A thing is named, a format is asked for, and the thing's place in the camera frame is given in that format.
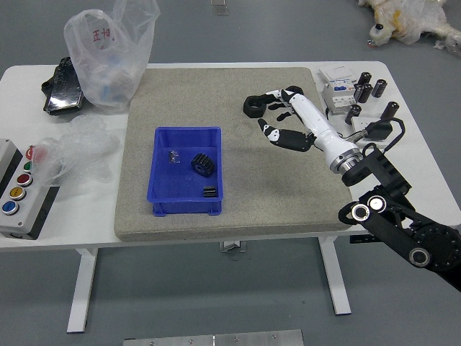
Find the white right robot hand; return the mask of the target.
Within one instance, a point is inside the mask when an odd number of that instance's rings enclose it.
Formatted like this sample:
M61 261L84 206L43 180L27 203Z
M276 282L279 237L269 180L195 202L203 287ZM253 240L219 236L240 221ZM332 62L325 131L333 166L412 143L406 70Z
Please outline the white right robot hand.
M286 107L288 111L282 113L277 118L278 121L296 115L308 132L268 125L262 118L266 109L275 110L281 107ZM314 145L322 150L327 166L334 173L344 174L362 159L357 145L341 138L318 108L303 96L303 91L298 86L274 90L260 96L249 96L243 104L243 112L249 118L258 120L262 132L275 146L306 152Z

